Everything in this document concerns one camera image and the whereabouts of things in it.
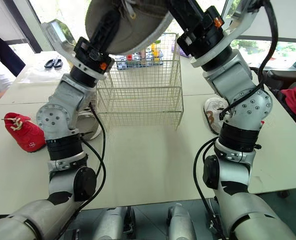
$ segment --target sneaker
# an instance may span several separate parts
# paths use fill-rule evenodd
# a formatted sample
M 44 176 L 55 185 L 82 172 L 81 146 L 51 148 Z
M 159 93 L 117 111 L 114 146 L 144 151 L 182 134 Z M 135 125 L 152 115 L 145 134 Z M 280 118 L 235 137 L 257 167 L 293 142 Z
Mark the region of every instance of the sneaker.
M 220 97 L 212 97 L 209 98 L 206 103 L 204 104 L 203 110 L 204 114 L 207 117 L 207 121 L 211 131 L 219 135 L 223 120 L 220 120 L 220 113 L 223 109 L 228 107 L 228 102 Z
M 26 152 L 32 153 L 45 146 L 43 131 L 29 117 L 9 112 L 2 120 L 7 131 Z

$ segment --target window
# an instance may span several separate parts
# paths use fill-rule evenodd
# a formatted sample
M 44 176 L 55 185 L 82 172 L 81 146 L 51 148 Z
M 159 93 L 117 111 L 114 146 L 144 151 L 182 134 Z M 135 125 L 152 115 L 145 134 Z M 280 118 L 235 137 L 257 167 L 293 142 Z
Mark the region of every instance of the window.
M 53 19 L 62 21 L 68 26 L 76 41 L 81 36 L 87 37 L 84 21 L 90 2 L 91 0 L 30 0 L 42 23 Z M 225 0 L 197 0 L 197 2 L 203 11 L 214 5 L 219 13 L 223 11 L 225 4 Z M 172 21 L 166 32 L 183 33 L 175 20 Z
M 241 40 L 232 41 L 231 47 L 238 49 L 251 67 L 259 67 L 268 54 L 271 42 L 263 40 Z M 296 43 L 278 42 L 277 49 L 267 63 L 267 67 L 274 69 L 290 68 L 296 61 Z
M 31 63 L 34 57 L 34 52 L 28 43 L 20 43 L 9 45 L 9 47 L 21 58 L 25 63 Z
M 74 39 L 87 37 L 85 17 L 91 0 L 30 0 L 41 23 L 58 19 L 70 29 Z

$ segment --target white sneaker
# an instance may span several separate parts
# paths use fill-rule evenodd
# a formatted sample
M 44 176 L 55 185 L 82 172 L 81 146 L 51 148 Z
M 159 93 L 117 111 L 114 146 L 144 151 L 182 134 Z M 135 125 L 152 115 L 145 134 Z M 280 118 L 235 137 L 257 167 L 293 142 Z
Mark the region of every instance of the white sneaker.
M 220 120 L 220 113 L 228 107 L 228 102 L 220 97 L 209 98 L 203 107 L 211 131 L 218 135 L 221 131 L 223 120 Z

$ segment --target shoe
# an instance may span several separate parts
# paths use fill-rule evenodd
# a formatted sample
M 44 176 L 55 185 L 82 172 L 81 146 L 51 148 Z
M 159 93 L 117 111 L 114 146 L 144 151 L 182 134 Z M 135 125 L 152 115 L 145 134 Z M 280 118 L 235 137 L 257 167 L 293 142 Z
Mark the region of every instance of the shoe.
M 113 55 L 139 52 L 152 44 L 172 22 L 165 0 L 92 0 L 85 28 L 89 39 L 110 10 L 121 13 L 119 30 L 107 49 Z
M 26 152 L 32 153 L 45 146 L 42 129 L 32 123 L 29 117 L 9 112 L 3 120 L 7 131 Z
M 211 131 L 219 135 L 223 120 L 220 120 L 220 113 L 228 107 L 228 102 L 220 97 L 212 97 L 206 100 L 203 110 L 206 115 Z

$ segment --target drawstring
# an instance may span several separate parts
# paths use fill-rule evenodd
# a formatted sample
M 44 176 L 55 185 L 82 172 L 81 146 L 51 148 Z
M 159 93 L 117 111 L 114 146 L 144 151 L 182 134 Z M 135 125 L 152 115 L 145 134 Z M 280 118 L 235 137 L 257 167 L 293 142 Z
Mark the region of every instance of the drawstring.
M 137 14 L 134 12 L 131 4 L 136 4 L 136 1 L 135 0 L 122 0 L 122 4 L 123 4 L 124 8 L 127 9 L 130 17 L 132 19 L 135 19 L 137 17 Z
M 20 118 L 19 117 L 18 118 L 14 118 L 14 119 L 12 119 L 12 118 L 3 118 L 1 120 L 11 120 L 11 121 L 13 121 L 13 124 L 16 125 L 17 127 L 11 126 L 10 128 L 12 130 L 14 130 L 14 131 L 20 130 L 21 127 L 22 127 L 22 121 L 20 121 Z

